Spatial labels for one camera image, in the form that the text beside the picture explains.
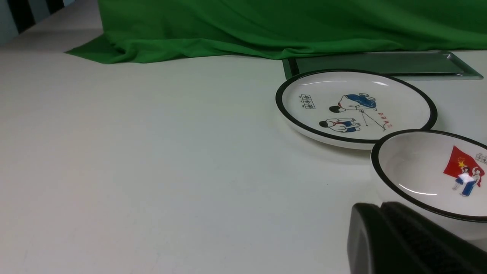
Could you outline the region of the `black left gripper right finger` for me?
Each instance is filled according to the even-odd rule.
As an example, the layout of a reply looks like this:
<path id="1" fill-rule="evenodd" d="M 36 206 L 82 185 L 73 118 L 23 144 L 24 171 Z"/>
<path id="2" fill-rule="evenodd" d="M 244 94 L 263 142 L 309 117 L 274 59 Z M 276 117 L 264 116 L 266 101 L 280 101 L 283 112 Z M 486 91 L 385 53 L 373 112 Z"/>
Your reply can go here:
<path id="1" fill-rule="evenodd" d="M 398 202 L 381 211 L 432 274 L 485 274 L 486 252 Z"/>

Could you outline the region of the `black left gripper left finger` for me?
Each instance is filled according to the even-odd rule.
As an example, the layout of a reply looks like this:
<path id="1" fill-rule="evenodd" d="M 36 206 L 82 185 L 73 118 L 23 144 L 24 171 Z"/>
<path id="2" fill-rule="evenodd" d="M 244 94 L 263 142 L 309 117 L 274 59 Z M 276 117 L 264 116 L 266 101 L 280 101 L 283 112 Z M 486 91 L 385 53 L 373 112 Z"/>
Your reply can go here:
<path id="1" fill-rule="evenodd" d="M 352 206 L 347 238 L 352 274 L 421 274 L 423 266 L 382 210 L 367 203 Z"/>

